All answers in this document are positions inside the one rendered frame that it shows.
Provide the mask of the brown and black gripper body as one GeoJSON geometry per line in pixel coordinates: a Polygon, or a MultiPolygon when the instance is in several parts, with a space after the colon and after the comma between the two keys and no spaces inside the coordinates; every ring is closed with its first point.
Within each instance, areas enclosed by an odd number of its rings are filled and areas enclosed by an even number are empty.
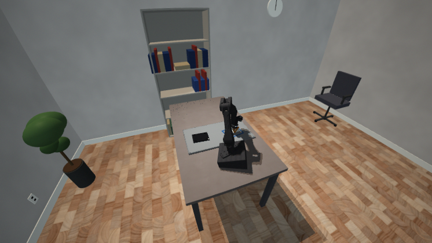
{"type": "Polygon", "coordinates": [[[235,120],[230,120],[230,121],[231,121],[231,127],[233,129],[236,129],[237,127],[235,127],[235,126],[238,126],[238,124],[235,124],[235,120]]]}

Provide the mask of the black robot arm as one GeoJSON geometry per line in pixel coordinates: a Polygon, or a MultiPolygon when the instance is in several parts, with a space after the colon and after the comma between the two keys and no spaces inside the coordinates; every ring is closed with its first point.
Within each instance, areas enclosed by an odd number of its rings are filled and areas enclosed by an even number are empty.
{"type": "Polygon", "coordinates": [[[224,142],[224,146],[226,146],[227,149],[220,152],[221,157],[224,159],[225,157],[243,148],[243,146],[240,143],[235,144],[235,138],[233,136],[231,121],[230,121],[230,120],[235,120],[235,124],[237,124],[238,121],[241,122],[243,120],[243,117],[236,116],[237,109],[232,104],[232,97],[228,97],[226,99],[221,98],[219,108],[224,116],[224,125],[225,125],[223,142],[224,142]]]}

